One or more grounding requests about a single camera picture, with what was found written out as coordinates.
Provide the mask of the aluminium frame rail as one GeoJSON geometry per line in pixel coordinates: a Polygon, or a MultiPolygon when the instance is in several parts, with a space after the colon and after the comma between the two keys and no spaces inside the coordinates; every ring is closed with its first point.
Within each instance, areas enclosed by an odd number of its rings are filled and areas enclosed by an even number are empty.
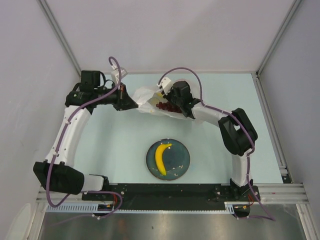
{"type": "MultiPolygon", "coordinates": [[[[257,183],[256,184],[261,202],[263,204],[308,204],[304,185],[302,183],[257,183]]],[[[51,200],[57,204],[66,194],[50,193],[51,200]]],[[[82,194],[71,194],[64,203],[75,203],[82,201],[82,194]]],[[[45,190],[41,187],[36,197],[37,203],[47,203],[45,190]]]]}

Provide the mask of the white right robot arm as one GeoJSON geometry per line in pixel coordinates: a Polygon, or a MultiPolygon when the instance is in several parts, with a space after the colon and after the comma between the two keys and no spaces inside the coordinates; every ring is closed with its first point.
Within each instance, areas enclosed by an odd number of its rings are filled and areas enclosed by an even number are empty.
{"type": "Polygon", "coordinates": [[[166,77],[160,80],[157,86],[161,95],[178,108],[184,117],[204,121],[219,128],[223,144],[232,157],[231,196],[242,201],[249,191],[254,194],[250,156],[255,151],[258,134],[246,112],[242,108],[228,112],[206,105],[193,96],[191,86],[185,80],[173,82],[166,77]]]}

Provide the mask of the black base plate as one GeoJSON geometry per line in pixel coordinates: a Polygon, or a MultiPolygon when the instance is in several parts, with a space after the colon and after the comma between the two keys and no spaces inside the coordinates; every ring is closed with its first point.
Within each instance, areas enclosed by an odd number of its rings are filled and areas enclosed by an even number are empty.
{"type": "Polygon", "coordinates": [[[257,186],[238,194],[229,184],[219,183],[117,183],[109,184],[98,192],[84,192],[83,201],[112,201],[125,211],[218,211],[225,210],[225,203],[235,206],[256,203],[260,199],[257,186]]]}

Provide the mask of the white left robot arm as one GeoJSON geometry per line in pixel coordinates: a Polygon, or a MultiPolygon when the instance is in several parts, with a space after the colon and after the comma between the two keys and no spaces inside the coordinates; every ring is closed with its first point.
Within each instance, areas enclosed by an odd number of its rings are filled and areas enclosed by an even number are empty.
{"type": "Polygon", "coordinates": [[[84,174],[74,169],[75,154],[83,130],[100,105],[112,105],[117,111],[138,107],[120,80],[127,75],[124,68],[111,73],[111,87],[101,71],[83,70],[80,82],[66,96],[64,116],[52,148],[42,162],[37,161],[33,172],[47,193],[58,192],[77,195],[93,191],[100,200],[110,196],[108,179],[102,175],[84,174]]]}

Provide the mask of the white plastic bag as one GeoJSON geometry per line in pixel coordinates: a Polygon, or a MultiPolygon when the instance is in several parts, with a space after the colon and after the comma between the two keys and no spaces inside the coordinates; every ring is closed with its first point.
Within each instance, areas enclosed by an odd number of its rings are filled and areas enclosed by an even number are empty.
{"type": "MultiPolygon", "coordinates": [[[[200,89],[197,87],[194,83],[191,83],[189,80],[186,79],[178,79],[178,80],[172,80],[173,83],[178,81],[186,81],[190,85],[190,90],[192,93],[192,96],[194,98],[197,98],[197,104],[200,103],[200,89]]],[[[159,87],[156,86],[144,86],[139,88],[135,91],[133,94],[133,100],[138,104],[138,111],[140,113],[147,113],[154,116],[166,116],[174,119],[192,119],[194,120],[195,117],[185,117],[182,113],[176,113],[176,112],[169,112],[165,110],[160,110],[156,107],[156,104],[158,102],[169,102],[167,99],[165,99],[165,95],[163,92],[159,89],[159,87]]]]}

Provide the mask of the blue ceramic plate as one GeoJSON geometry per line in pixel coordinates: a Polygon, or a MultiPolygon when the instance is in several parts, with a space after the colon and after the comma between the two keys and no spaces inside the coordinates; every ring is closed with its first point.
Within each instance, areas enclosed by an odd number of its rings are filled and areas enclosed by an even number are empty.
{"type": "Polygon", "coordinates": [[[146,152],[146,167],[148,171],[157,179],[162,181],[174,181],[181,178],[189,169],[191,156],[187,147],[178,140],[165,138],[153,143],[146,152]],[[166,175],[161,175],[155,162],[156,148],[160,144],[169,144],[163,153],[163,162],[166,169],[166,175]]]}

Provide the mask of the fake red grapes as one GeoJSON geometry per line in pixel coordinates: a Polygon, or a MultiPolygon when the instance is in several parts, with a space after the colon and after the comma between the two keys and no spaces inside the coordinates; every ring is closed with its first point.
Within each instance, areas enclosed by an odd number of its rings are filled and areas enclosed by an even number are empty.
{"type": "Polygon", "coordinates": [[[172,105],[170,102],[159,101],[155,106],[158,109],[163,110],[163,111],[168,111],[168,112],[173,112],[173,113],[178,113],[178,114],[182,113],[182,111],[179,107],[172,105]]]}

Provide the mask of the fake yellow banana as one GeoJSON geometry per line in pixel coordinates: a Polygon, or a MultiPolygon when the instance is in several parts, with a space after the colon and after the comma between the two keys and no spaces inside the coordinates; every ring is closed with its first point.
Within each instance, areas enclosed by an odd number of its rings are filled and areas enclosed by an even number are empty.
{"type": "Polygon", "coordinates": [[[172,146],[171,143],[166,143],[166,144],[161,143],[155,150],[155,154],[154,154],[155,164],[157,166],[158,171],[163,176],[167,175],[167,171],[166,171],[164,160],[163,160],[163,154],[165,150],[170,148],[171,146],[172,146]]]}

